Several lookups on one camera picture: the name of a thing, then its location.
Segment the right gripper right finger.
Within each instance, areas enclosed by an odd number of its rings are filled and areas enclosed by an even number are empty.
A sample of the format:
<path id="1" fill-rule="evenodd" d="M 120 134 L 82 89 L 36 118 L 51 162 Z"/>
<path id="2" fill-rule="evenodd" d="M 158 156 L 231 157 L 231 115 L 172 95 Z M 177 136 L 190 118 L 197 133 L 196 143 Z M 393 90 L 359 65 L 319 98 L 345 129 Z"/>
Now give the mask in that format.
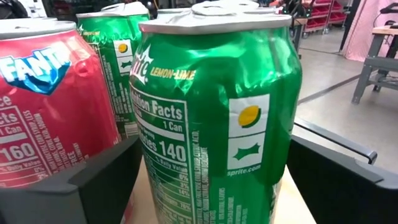
<path id="1" fill-rule="evenodd" d="M 397 224 L 397 174 L 298 136 L 287 167 L 317 223 Z"/>

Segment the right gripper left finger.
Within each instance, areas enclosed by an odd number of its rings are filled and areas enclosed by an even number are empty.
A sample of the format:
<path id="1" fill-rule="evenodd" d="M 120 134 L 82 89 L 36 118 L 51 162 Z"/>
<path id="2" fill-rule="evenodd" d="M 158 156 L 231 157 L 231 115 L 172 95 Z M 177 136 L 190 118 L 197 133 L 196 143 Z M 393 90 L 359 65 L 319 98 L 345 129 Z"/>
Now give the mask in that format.
<path id="1" fill-rule="evenodd" d="M 120 223 L 141 159 L 133 136 L 36 184 L 1 189 L 1 223 Z"/>

